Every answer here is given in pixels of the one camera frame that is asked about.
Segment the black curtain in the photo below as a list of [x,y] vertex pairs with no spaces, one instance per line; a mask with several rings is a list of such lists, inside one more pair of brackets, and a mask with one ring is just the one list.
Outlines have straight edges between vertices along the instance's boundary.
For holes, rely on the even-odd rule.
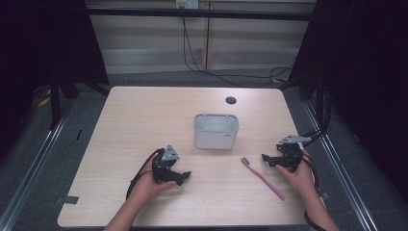
[[0,157],[34,90],[59,85],[75,96],[75,85],[109,83],[85,0],[0,0]]
[[408,202],[408,0],[316,0],[291,77],[322,81]]

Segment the black horizontal metal bar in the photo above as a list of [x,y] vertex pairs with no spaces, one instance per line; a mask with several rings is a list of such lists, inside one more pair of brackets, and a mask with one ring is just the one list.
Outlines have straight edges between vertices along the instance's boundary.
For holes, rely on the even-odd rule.
[[261,13],[215,10],[177,10],[177,9],[124,9],[124,8],[87,8],[89,14],[126,15],[126,16],[166,16],[166,17],[203,17],[231,19],[265,19],[310,21],[316,17],[310,13]]

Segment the pink toothbrush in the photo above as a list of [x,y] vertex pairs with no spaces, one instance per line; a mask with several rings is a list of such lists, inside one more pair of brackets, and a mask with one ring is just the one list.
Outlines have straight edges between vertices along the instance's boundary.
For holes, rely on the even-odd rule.
[[251,165],[250,162],[246,159],[246,158],[241,158],[241,162],[243,163],[243,165],[249,170],[251,171],[255,176],[257,176],[270,190],[272,190],[277,196],[278,198],[280,198],[282,201],[285,201],[285,196],[275,187],[273,186],[268,179],[266,178],[266,176],[254,169]]

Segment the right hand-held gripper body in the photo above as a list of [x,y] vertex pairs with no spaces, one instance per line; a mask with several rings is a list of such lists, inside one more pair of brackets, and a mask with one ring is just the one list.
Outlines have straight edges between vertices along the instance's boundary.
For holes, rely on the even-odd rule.
[[277,150],[282,154],[282,156],[278,158],[277,164],[288,168],[290,172],[295,172],[303,156],[300,145],[311,140],[310,137],[295,135],[288,135],[281,139],[276,145]]

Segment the person's right hand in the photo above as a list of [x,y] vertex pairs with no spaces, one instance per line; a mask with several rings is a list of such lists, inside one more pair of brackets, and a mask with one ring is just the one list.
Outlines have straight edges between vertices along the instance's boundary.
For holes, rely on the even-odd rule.
[[277,165],[275,168],[283,174],[290,185],[299,193],[302,198],[316,194],[314,175],[311,167],[308,165],[310,156],[306,150],[302,150],[303,160],[294,172]]

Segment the person's left hand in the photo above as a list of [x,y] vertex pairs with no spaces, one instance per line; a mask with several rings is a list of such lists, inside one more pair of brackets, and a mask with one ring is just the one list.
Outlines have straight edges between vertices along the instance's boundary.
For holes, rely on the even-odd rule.
[[153,171],[146,167],[138,174],[136,181],[127,199],[132,203],[146,204],[159,193],[166,191],[176,185],[175,181],[159,182],[154,180]]

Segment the metal floor rail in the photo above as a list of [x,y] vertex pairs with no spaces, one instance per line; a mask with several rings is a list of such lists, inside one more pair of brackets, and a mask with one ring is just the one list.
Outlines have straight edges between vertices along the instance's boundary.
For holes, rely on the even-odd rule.
[[323,133],[319,133],[318,141],[321,143],[326,156],[331,163],[332,168],[334,168],[334,171],[336,172],[336,175],[344,189],[348,201],[350,202],[354,213],[356,214],[357,219],[359,219],[364,231],[379,231],[366,203],[358,193],[329,136]]
[[24,120],[21,134],[0,163],[0,231],[12,230],[75,102],[63,102],[54,125],[50,106],[35,106]]

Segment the black metal stand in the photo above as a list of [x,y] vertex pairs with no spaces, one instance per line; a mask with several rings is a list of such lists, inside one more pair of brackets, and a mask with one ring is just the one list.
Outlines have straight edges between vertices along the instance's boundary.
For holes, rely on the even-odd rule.
[[50,99],[52,111],[50,129],[54,130],[59,124],[62,117],[60,105],[60,89],[57,83],[52,83],[50,85]]

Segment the grey tape strip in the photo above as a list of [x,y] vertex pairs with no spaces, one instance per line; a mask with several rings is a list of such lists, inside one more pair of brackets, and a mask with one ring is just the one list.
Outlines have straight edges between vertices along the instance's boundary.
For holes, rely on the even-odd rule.
[[76,204],[79,200],[78,196],[59,196],[55,200],[56,205]]

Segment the grey plastic container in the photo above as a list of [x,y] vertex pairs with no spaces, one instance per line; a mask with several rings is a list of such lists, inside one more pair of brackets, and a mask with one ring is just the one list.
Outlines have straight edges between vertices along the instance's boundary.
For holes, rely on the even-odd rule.
[[201,149],[232,149],[239,128],[235,115],[196,115],[193,118],[194,145]]

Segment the white wall socket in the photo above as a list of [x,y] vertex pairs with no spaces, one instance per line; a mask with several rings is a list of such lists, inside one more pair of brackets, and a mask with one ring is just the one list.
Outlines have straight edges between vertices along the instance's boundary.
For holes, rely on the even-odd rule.
[[175,0],[177,9],[188,9],[188,10],[198,10],[199,1],[198,0]]

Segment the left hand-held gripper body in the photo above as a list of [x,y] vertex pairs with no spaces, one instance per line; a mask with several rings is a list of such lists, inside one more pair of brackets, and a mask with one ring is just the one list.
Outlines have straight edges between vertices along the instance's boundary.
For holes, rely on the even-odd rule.
[[169,182],[170,179],[178,178],[171,170],[171,167],[178,161],[180,156],[169,144],[166,148],[159,150],[153,159],[153,177],[157,183]]

